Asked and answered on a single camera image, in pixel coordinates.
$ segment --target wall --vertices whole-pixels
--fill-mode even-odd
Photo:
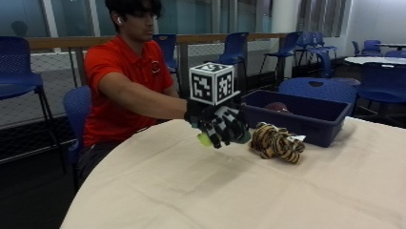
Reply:
[[[353,55],[351,41],[378,39],[382,43],[406,43],[406,1],[353,0],[346,38],[346,54]]]

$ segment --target blue plastic bin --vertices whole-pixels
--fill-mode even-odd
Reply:
[[[249,127],[256,128],[258,122],[277,127],[286,127],[290,133],[305,135],[309,144],[329,147],[342,127],[345,115],[351,109],[350,103],[306,98],[289,94],[254,91],[242,97],[246,103],[244,113]],[[265,109],[272,102],[282,102],[292,114]]]

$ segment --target fiducial marker cube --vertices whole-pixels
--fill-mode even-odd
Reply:
[[[205,63],[189,70],[190,99],[208,105],[218,105],[234,97],[234,69],[230,65]]]

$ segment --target white table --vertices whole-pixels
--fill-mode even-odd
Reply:
[[[355,56],[355,57],[346,57],[343,61],[359,65],[363,65],[367,62],[406,65],[406,58],[397,58],[397,57]]]
[[[129,138],[95,168],[64,229],[406,228],[406,130],[347,117],[300,164],[216,150],[181,120]]]
[[[406,48],[406,44],[391,44],[391,43],[375,44],[375,46],[395,48],[398,51],[401,51],[403,48]]]

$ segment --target stuffed toy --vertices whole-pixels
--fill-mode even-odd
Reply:
[[[305,151],[304,137],[289,133],[286,128],[260,122],[249,147],[264,159],[280,157],[296,164],[301,158],[300,153]]]

